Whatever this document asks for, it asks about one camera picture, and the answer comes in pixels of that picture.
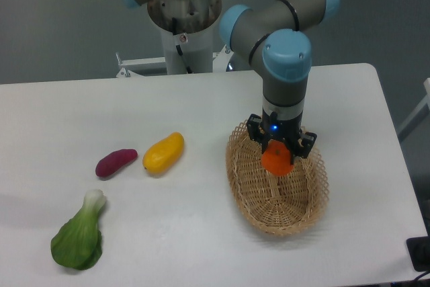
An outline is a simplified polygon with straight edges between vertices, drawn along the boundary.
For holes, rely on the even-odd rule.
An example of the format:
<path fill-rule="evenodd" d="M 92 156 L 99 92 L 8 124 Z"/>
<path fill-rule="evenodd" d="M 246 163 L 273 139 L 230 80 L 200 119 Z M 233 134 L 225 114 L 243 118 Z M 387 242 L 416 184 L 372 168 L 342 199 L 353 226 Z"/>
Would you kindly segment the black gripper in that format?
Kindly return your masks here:
<path fill-rule="evenodd" d="M 301 130 L 301 112 L 295 118 L 285 119 L 280 114 L 263 110 L 262 117 L 251 114 L 246 122 L 248 136 L 261 146 L 264 153 L 270 140 L 277 140 L 290 145 L 291 164 L 296 157 L 307 159 L 317 139 L 317 134 Z"/>

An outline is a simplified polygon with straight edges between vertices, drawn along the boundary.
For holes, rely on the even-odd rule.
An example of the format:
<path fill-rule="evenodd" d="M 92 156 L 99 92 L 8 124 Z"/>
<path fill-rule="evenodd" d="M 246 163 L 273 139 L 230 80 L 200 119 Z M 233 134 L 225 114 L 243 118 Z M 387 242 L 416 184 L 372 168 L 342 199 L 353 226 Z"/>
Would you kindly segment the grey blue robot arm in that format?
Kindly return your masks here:
<path fill-rule="evenodd" d="M 161 32 L 167 72 L 212 71 L 212 30 L 218 27 L 225 47 L 262 78 L 263 112 L 247 121 L 249 138 L 266 155 L 277 141 L 290 155 L 307 158 L 316 135 L 301 130 L 312 49 L 304 31 L 334 16 L 340 0 L 274 0 L 255 11 L 245 5 L 222 9 L 221 0 L 123 0 L 145 5 Z"/>

